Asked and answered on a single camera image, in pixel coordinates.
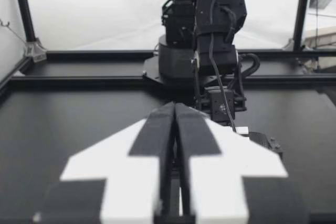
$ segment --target black cable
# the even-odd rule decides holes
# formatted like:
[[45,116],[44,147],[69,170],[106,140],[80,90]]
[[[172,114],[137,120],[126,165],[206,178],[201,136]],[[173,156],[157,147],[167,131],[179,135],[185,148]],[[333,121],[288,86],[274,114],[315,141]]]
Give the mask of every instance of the black cable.
[[[214,7],[215,7],[215,3],[216,3],[216,0],[212,0],[211,1],[211,5],[210,5],[210,25],[213,24],[214,22]],[[228,102],[227,102],[227,97],[226,97],[226,93],[224,91],[224,87],[223,87],[223,83],[222,83],[222,80],[220,78],[220,74],[219,74],[219,71],[218,71],[218,68],[217,68],[217,64],[214,60],[214,57],[213,57],[213,52],[214,52],[214,40],[215,40],[215,36],[214,36],[214,33],[211,33],[211,42],[210,42],[210,46],[209,46],[209,59],[211,61],[211,64],[213,65],[214,67],[214,70],[215,70],[215,73],[216,73],[216,77],[217,77],[217,80],[218,80],[218,84],[219,84],[219,89],[221,90],[221,94],[222,94],[222,98],[223,98],[223,102],[224,102],[224,106],[225,106],[225,110],[226,110],[226,113],[229,117],[229,120],[230,120],[230,124],[232,126],[232,129],[234,132],[237,132],[236,131],[236,125],[235,125],[235,122],[233,121],[233,118],[232,118],[232,115],[231,115],[231,111],[229,109],[229,105],[228,105]]]
[[240,62],[242,62],[243,59],[251,58],[252,61],[253,61],[253,64],[252,64],[251,67],[249,67],[248,69],[246,69],[244,72],[240,73],[240,78],[241,79],[239,79],[239,75],[238,74],[235,74],[235,78],[228,84],[228,88],[229,89],[233,88],[233,86],[236,84],[237,81],[238,82],[242,82],[243,79],[245,79],[246,77],[251,76],[252,74],[254,74],[260,68],[260,65],[261,65],[259,57],[256,56],[255,54],[240,55],[239,58],[240,58]]
[[230,40],[233,38],[233,36],[235,34],[236,26],[237,26],[237,16],[227,6],[223,6],[223,7],[221,7],[221,9],[224,10],[227,13],[227,16],[230,19],[230,31],[229,31],[229,33],[227,34],[227,36],[224,40],[225,43],[228,43],[228,42],[230,42]]
[[241,73],[242,78],[245,79],[246,77],[254,74],[260,68],[261,63],[259,57],[255,54],[246,54],[243,56],[243,58],[251,58],[253,61],[253,65]]

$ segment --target black table surface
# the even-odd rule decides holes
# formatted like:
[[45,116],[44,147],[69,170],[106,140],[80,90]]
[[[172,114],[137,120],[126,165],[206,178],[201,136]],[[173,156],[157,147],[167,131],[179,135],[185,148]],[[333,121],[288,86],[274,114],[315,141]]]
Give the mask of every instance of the black table surface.
[[[275,137],[311,213],[336,214],[335,106],[305,89],[253,89],[246,97],[237,126]],[[0,220],[28,221],[71,155],[167,102],[143,90],[12,91],[0,104]]]

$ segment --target white backdrop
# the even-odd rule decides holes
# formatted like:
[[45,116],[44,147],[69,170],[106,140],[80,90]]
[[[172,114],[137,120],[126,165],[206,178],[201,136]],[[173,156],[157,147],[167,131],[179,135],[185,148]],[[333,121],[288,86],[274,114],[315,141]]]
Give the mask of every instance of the white backdrop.
[[[17,0],[0,0],[0,18],[10,21],[11,28],[25,39]],[[0,79],[2,79],[23,56],[24,44],[7,29],[0,27]]]
[[[164,33],[166,0],[29,0],[36,34],[48,49],[152,49]],[[246,0],[235,44],[281,48],[292,37],[298,0]]]

